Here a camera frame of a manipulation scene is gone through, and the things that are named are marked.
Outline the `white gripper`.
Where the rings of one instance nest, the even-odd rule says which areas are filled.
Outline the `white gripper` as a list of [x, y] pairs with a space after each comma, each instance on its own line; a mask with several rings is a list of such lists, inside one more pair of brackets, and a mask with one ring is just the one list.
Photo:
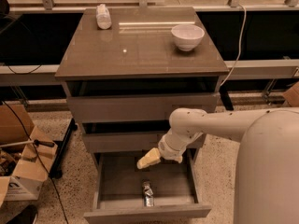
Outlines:
[[202, 133], [184, 134], [169, 130], [159, 141], [158, 148], [152, 148], [137, 162], [137, 168], [144, 169], [155, 165], [161, 161], [161, 157], [165, 160], [182, 163], [182, 155], [186, 151], [187, 146], [202, 135]]

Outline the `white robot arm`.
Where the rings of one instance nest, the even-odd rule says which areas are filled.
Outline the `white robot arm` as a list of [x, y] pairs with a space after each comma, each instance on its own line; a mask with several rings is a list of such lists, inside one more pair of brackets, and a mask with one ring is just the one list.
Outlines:
[[143, 169], [160, 160], [182, 161], [203, 134], [240, 144], [235, 169], [234, 224], [299, 224], [299, 108], [207, 113], [179, 108], [170, 130], [141, 158]]

